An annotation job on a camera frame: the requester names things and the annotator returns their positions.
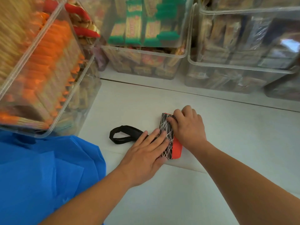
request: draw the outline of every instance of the folded bag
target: folded bag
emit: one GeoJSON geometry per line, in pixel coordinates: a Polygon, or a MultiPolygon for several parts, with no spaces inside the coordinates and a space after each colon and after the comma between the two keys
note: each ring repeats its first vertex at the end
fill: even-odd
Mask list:
{"type": "MultiPolygon", "coordinates": [[[[171,124],[167,121],[168,117],[172,117],[176,120],[174,115],[163,113],[161,115],[160,119],[160,125],[159,125],[159,134],[161,134],[164,130],[167,132],[166,138],[170,140],[170,143],[166,150],[160,155],[161,157],[167,157],[169,160],[171,159],[179,159],[181,157],[182,152],[182,144],[178,141],[178,139],[174,136],[174,132],[172,129],[171,124]]],[[[129,125],[122,125],[117,128],[114,128],[110,132],[110,140],[114,142],[115,144],[125,144],[128,142],[135,142],[137,139],[141,136],[143,131],[134,128],[129,125]],[[116,133],[123,132],[129,136],[122,137],[122,138],[115,138],[114,135],[116,133]]]]}

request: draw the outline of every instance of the black and white patterned fabric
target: black and white patterned fabric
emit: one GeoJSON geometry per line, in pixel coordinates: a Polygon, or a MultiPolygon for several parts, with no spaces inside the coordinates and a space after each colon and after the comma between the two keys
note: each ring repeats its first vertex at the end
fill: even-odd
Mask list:
{"type": "Polygon", "coordinates": [[[169,160],[172,159],[172,148],[173,148],[173,140],[174,140],[174,132],[172,129],[171,124],[167,121],[168,117],[172,117],[176,120],[174,115],[163,113],[160,119],[160,126],[159,126],[159,134],[161,134],[164,130],[167,132],[166,138],[170,140],[170,143],[166,150],[161,154],[161,157],[167,157],[169,160]]]}

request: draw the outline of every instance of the fold in blue fabric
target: fold in blue fabric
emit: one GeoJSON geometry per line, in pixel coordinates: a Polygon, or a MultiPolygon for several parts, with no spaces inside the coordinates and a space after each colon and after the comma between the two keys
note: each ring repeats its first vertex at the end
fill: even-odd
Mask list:
{"type": "Polygon", "coordinates": [[[0,131],[1,224],[37,224],[105,174],[99,147],[78,137],[0,131]]]}

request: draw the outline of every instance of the white table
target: white table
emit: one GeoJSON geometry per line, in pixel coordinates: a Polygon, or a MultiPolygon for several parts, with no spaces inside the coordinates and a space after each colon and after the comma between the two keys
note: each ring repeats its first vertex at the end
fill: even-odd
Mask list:
{"type": "MultiPolygon", "coordinates": [[[[131,146],[111,142],[110,130],[131,125],[152,131],[159,126],[161,113],[189,104],[202,115],[211,143],[287,191],[300,193],[300,113],[107,80],[102,83],[79,137],[100,147],[108,172],[131,146]]],[[[151,181],[131,189],[106,223],[237,224],[211,178],[187,150],[168,164],[172,166],[163,165],[151,181]]]]}

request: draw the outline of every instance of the person's right hand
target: person's right hand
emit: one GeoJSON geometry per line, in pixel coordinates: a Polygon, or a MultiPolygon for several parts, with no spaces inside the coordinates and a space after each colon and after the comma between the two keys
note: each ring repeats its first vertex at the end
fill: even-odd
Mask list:
{"type": "Polygon", "coordinates": [[[174,116],[177,121],[172,117],[168,117],[167,121],[172,125],[175,137],[187,150],[196,150],[207,141],[202,117],[191,106],[185,106],[182,111],[175,110],[174,116]]]}

